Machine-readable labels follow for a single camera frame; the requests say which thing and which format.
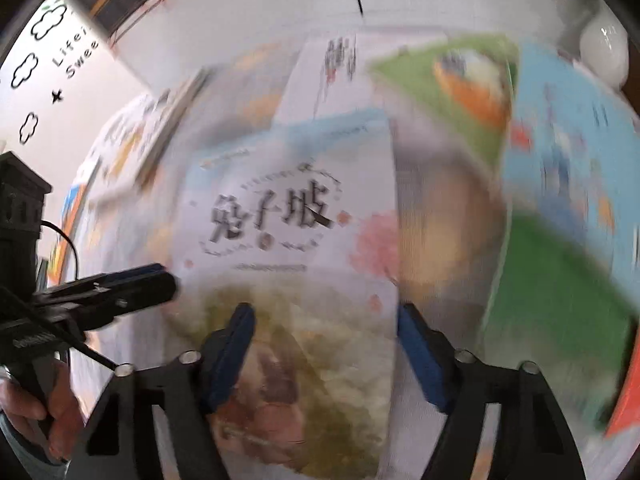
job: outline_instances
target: metal screw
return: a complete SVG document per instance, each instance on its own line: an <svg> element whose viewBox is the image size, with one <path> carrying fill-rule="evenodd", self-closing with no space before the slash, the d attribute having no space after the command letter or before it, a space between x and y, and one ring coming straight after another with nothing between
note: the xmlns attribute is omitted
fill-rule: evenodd
<svg viewBox="0 0 640 480"><path fill-rule="evenodd" d="M536 375L540 373L540 368L533 361L524 361L520 368L522 368L527 374Z"/></svg>
<svg viewBox="0 0 640 480"><path fill-rule="evenodd" d="M456 350L455 353L456 361L460 363L472 363L476 360L476 356L473 355L469 350Z"/></svg>
<svg viewBox="0 0 640 480"><path fill-rule="evenodd" d="M130 376L134 371L135 368L133 367L133 365L123 364L118 366L115 369L114 373L116 374L116 377L127 377Z"/></svg>
<svg viewBox="0 0 640 480"><path fill-rule="evenodd" d="M180 359L180 362L183 365L191 365L200 360L200 352L189 350L188 352L182 354L178 359Z"/></svg>

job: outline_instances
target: black device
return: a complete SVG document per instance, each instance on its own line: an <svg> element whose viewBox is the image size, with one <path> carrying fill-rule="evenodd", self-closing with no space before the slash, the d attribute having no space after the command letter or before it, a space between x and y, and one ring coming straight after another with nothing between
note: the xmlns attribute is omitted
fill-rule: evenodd
<svg viewBox="0 0 640 480"><path fill-rule="evenodd" d="M456 350L412 304L398 310L398 338L425 399L447 415L422 480L468 480L486 406L500 404L488 480L584 480L584 469L558 402L535 363L489 366Z"/></svg>
<svg viewBox="0 0 640 480"><path fill-rule="evenodd" d="M36 293L36 243L50 191L13 153L0 155L0 365L44 406L56 381L56 353L80 346L115 368L84 347L84 332L169 301L176 291L174 277L155 264ZM46 450L52 418L33 424Z"/></svg>
<svg viewBox="0 0 640 480"><path fill-rule="evenodd" d="M238 380L255 330L255 313L239 304L226 328L200 351L169 364L116 368L74 450L66 480L161 480L153 406L166 413L183 480L228 480L205 415L225 402Z"/></svg>

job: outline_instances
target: wall decal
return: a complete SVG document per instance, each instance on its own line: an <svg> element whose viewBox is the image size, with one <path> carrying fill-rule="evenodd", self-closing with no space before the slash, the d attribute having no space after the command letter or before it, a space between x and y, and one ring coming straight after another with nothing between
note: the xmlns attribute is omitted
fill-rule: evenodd
<svg viewBox="0 0 640 480"><path fill-rule="evenodd" d="M65 43L60 42L62 43L62 46L59 47L58 51L51 58L53 64L55 66L61 66L66 59L66 56L75 57L79 54L81 52L81 50L79 50L81 48L81 44L78 44L78 42L82 41L86 35L86 28L81 26L79 29L76 29L76 33L72 37L67 37Z"/></svg>
<svg viewBox="0 0 640 480"><path fill-rule="evenodd" d="M31 52L24 61L18 65L14 71L14 79L11 81L11 88L14 90L31 77L31 72L38 65L38 56Z"/></svg>
<svg viewBox="0 0 640 480"><path fill-rule="evenodd" d="M65 4L60 4L45 12L42 17L33 24L33 27L31 27L31 35L36 41L40 41L52 28L57 27L62 22L62 18L65 17L65 12Z"/></svg>
<svg viewBox="0 0 640 480"><path fill-rule="evenodd" d="M84 62L87 61L91 57L93 51L98 48L98 45L99 43L97 41L92 41L91 48L86 48L84 52L78 56L73 65L69 65L68 67L66 67L65 72L67 79L71 79L76 74L76 72L80 70L82 65L84 65Z"/></svg>
<svg viewBox="0 0 640 480"><path fill-rule="evenodd" d="M38 126L38 116L33 112L29 112L24 124L20 126L20 144L25 145L33 137L36 132L36 126Z"/></svg>

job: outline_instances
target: blue gripper pad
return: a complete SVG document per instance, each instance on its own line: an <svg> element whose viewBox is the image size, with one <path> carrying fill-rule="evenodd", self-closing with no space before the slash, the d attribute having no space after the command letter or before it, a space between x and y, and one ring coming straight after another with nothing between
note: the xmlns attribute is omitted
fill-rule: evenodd
<svg viewBox="0 0 640 480"><path fill-rule="evenodd" d="M427 402L449 413L453 402L454 349L431 330L412 304L398 308L398 338Z"/></svg>
<svg viewBox="0 0 640 480"><path fill-rule="evenodd" d="M212 332L204 341L200 383L206 413L215 412L230 397L254 336L255 323L253 307L240 303L227 327Z"/></svg>

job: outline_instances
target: pink illustration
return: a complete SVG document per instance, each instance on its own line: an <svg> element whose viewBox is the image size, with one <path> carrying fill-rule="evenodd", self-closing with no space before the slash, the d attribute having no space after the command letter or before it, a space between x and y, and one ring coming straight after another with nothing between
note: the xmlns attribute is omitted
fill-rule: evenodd
<svg viewBox="0 0 640 480"><path fill-rule="evenodd" d="M380 314L382 312L382 301L377 294L373 294L369 297L369 308L376 314Z"/></svg>
<svg viewBox="0 0 640 480"><path fill-rule="evenodd" d="M386 277L398 283L398 213L375 213L362 222L356 250L349 263L358 272Z"/></svg>
<svg viewBox="0 0 640 480"><path fill-rule="evenodd" d="M338 216L335 218L335 220L338 222L338 224L344 227L345 225L348 225L349 222L351 221L351 215L346 211L340 211L338 213Z"/></svg>
<svg viewBox="0 0 640 480"><path fill-rule="evenodd" d="M523 152L530 152L533 144L531 127L524 121L514 121L510 131L511 145Z"/></svg>
<svg viewBox="0 0 640 480"><path fill-rule="evenodd" d="M264 463L304 465L305 417L294 358L255 342L227 402L209 417L218 446Z"/></svg>

